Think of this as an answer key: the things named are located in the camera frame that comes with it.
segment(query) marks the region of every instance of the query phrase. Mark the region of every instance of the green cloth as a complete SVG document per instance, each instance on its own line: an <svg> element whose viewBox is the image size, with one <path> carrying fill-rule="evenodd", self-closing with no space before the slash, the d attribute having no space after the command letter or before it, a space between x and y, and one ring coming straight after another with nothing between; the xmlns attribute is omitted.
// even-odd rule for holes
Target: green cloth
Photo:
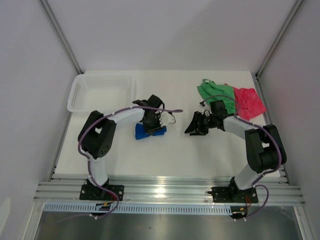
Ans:
<svg viewBox="0 0 320 240"><path fill-rule="evenodd" d="M197 87L198 92L203 100L213 96L213 95L226 95L228 97L231 97L235 99L235 92L234 88L229 85L223 85L223 84L215 84L214 81L210 81L208 79L203 79L203 83ZM217 100L223 100L225 108L228 112L228 114L234 114L236 111L236 104L234 101L232 101L229 98L223 97L223 96L217 96L212 97L208 99L206 104L210 105L210 102L217 101Z"/></svg>

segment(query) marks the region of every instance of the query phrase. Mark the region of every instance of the white plastic bin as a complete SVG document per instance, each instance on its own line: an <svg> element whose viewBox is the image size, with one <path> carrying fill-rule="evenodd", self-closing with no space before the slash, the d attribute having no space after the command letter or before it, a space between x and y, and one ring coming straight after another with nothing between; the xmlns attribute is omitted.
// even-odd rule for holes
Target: white plastic bin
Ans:
<svg viewBox="0 0 320 240"><path fill-rule="evenodd" d="M129 74L81 74L74 79L67 109L76 113L111 113L131 106L135 97L134 79Z"/></svg>

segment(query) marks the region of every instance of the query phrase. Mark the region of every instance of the white table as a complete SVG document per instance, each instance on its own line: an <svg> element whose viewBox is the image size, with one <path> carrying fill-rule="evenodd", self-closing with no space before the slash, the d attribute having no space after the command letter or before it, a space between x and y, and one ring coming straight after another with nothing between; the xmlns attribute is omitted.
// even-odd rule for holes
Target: white table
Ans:
<svg viewBox="0 0 320 240"><path fill-rule="evenodd" d="M107 173L125 176L231 177L247 164L245 141L218 129L206 136L184 134L195 111L201 111L197 86L202 79L237 88L254 88L249 71L118 71L130 73L136 82L136 99L160 97L175 113L176 124L164 136L135 140L135 124L117 129L112 148L104 157ZM88 114L73 113L59 156L56 174L87 174L87 161L78 153L78 135ZM252 119L264 125L263 116ZM279 177L279 172L267 178Z"/></svg>

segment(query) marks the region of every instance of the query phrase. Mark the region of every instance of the white wall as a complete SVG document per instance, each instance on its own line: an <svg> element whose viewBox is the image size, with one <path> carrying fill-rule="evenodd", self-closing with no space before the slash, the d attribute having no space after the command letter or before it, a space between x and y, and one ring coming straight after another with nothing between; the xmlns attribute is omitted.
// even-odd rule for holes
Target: white wall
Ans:
<svg viewBox="0 0 320 240"><path fill-rule="evenodd" d="M49 0L82 70L256 72L296 0Z"/></svg>
<svg viewBox="0 0 320 240"><path fill-rule="evenodd" d="M1 239L22 236L66 123L75 75L36 0L0 2L0 202L11 197Z"/></svg>
<svg viewBox="0 0 320 240"><path fill-rule="evenodd" d="M289 177L301 186L308 215L320 237L319 10L320 1L306 1L262 74L261 85L287 153Z"/></svg>

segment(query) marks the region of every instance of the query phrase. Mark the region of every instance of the folded cloth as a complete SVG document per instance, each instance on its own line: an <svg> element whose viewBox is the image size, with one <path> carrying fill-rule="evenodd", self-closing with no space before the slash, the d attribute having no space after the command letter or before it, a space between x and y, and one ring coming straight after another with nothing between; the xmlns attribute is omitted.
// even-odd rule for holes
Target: folded cloth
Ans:
<svg viewBox="0 0 320 240"><path fill-rule="evenodd" d="M245 119L250 120L267 111L260 97L253 88L236 88L234 89L235 100L240 104L236 106L237 114Z"/></svg>
<svg viewBox="0 0 320 240"><path fill-rule="evenodd" d="M160 130L154 132L152 136L159 136L159 135L165 135L165 132L167 131L167 127L161 128ZM147 137L150 137L150 134L146 133L143 124L137 123L135 125L135 139L145 139Z"/></svg>
<svg viewBox="0 0 320 240"><path fill-rule="evenodd" d="M214 81L210 81L208 79L203 79L203 83L197 87L198 92L203 100L214 96L214 95L225 95L232 99L235 99L235 93L234 88L229 85L223 85L223 84L215 84ZM212 97L208 99L206 104L210 105L210 102L217 101L217 100L223 100L225 108L228 112L228 114L233 114L236 111L236 104L233 100L223 97L223 96L217 96Z"/></svg>

